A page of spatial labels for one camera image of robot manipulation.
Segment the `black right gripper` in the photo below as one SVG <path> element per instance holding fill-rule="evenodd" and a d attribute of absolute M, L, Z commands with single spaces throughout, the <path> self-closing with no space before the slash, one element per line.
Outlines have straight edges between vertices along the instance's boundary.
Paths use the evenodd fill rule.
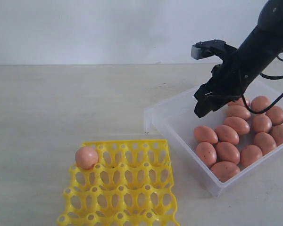
<path fill-rule="evenodd" d="M 237 101 L 247 87 L 266 68 L 266 47 L 240 46 L 222 63 L 211 70 L 212 77 L 194 94 L 198 118 Z"/>

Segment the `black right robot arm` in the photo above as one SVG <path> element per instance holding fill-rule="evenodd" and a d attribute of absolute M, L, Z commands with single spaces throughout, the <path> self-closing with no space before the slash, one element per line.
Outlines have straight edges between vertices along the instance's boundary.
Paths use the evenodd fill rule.
<path fill-rule="evenodd" d="M 248 86 L 279 54 L 283 53 L 283 0 L 269 0 L 258 23 L 239 48 L 223 40 L 198 42 L 191 47 L 191 57 L 217 56 L 222 63 L 211 70 L 212 76 L 194 94 L 194 113 L 202 118 L 231 101 L 242 98 Z"/>

